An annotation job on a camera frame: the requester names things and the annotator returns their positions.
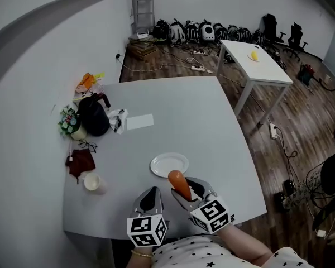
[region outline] gold bracelet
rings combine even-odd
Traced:
[[[131,250],[132,253],[136,256],[146,257],[146,258],[152,258],[152,254],[143,254],[140,252],[136,252],[134,249]]]

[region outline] flower bouquet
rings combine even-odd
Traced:
[[[69,106],[66,106],[61,111],[61,121],[58,122],[61,134],[72,137],[74,140],[84,139],[87,135],[86,130],[76,113],[76,111]]]

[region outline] gray table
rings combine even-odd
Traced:
[[[235,214],[235,223],[266,213],[261,186],[235,114],[215,76],[165,78],[109,85],[104,88],[112,109],[128,109],[128,117],[152,113],[154,125],[109,130],[93,153],[95,173],[108,183],[105,195],[88,193],[81,181],[66,176],[64,229],[82,235],[128,239],[126,218],[133,201],[158,186],[168,237],[203,231],[194,227],[173,199],[167,179],[154,175],[150,161],[165,152],[189,159],[186,176],[208,181]]]

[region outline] white shirt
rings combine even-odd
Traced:
[[[234,256],[218,236],[193,236],[159,247],[152,268],[253,268],[255,265]],[[278,250],[263,268],[312,268],[293,249]]]

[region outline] black office chair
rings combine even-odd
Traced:
[[[294,23],[294,25],[292,25],[290,28],[291,28],[291,34],[290,34],[290,38],[288,39],[288,44],[291,47],[291,49],[284,49],[283,51],[290,52],[291,58],[293,57],[293,55],[295,55],[298,61],[300,61],[300,57],[295,51],[303,52],[305,45],[308,45],[308,43],[303,42],[304,43],[303,47],[299,45],[300,40],[302,39],[302,36],[303,36],[303,32],[302,32],[302,28],[298,24]]]
[[[272,14],[267,14],[263,17],[264,22],[264,36],[266,43],[274,49],[274,51],[279,52],[278,48],[276,48],[273,44],[275,42],[284,43],[282,37],[285,33],[280,32],[280,37],[277,37],[277,21]]]

